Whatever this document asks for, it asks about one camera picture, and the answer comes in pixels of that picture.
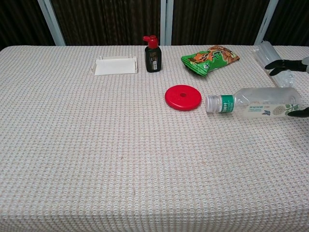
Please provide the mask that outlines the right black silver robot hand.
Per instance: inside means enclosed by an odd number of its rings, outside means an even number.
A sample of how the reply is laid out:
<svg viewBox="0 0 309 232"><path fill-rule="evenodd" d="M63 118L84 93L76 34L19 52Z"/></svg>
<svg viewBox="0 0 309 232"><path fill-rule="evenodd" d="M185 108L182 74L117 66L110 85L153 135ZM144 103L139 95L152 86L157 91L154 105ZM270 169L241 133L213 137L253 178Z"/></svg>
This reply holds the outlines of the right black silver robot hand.
<svg viewBox="0 0 309 232"><path fill-rule="evenodd" d="M309 58L306 57L302 60L278 59L266 65L265 69L272 70L269 74L270 76L275 76L285 70L309 73ZM304 110L290 112L288 116L300 118L309 117L309 108L307 107Z"/></svg>

